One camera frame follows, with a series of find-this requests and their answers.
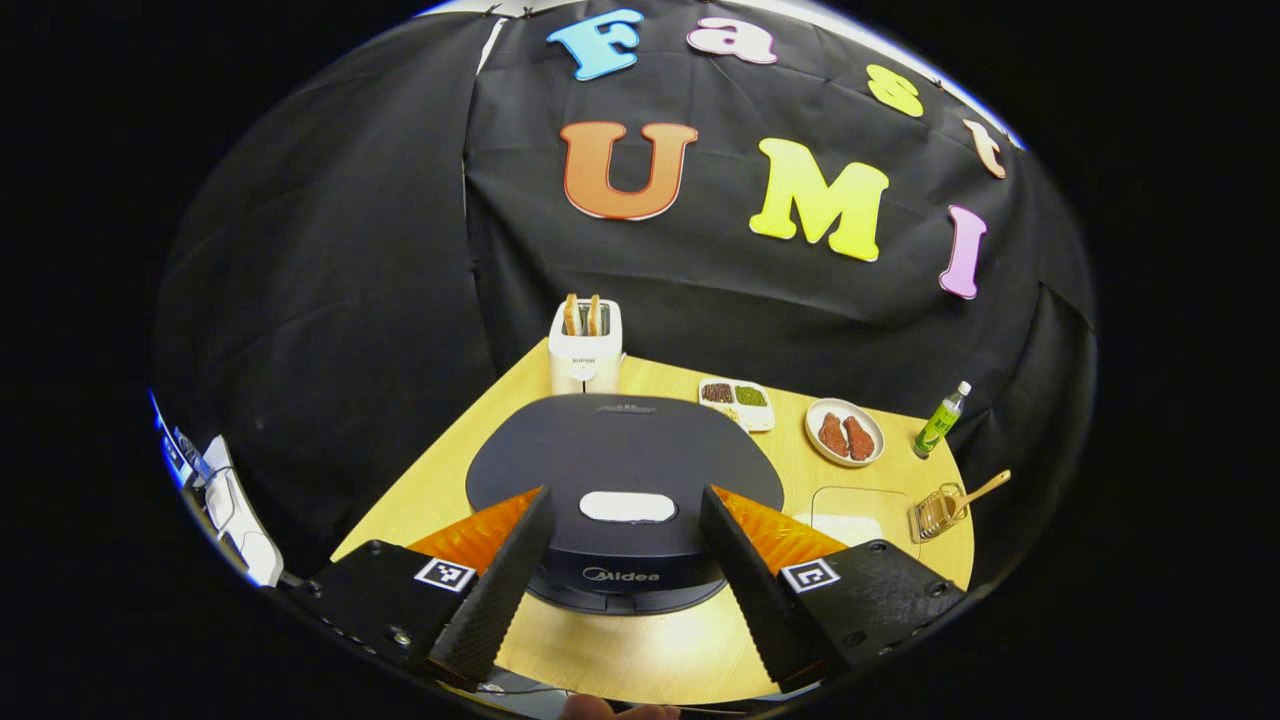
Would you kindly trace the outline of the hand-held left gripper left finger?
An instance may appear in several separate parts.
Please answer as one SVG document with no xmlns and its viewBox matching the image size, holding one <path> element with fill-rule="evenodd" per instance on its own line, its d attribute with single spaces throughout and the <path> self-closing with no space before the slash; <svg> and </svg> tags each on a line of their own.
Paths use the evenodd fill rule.
<svg viewBox="0 0 1280 720">
<path fill-rule="evenodd" d="M 408 547 L 371 539 L 284 596 L 402 673 L 476 689 L 554 529 L 552 492 L 535 487 Z"/>
</svg>

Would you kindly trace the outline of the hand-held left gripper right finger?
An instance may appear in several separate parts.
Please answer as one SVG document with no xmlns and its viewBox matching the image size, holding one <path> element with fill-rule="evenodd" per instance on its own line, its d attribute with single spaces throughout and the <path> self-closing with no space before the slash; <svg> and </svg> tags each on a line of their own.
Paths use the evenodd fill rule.
<svg viewBox="0 0 1280 720">
<path fill-rule="evenodd" d="M 718 486 L 703 491 L 699 527 L 783 692 L 870 671 L 966 600 L 886 539 L 845 544 Z"/>
</svg>

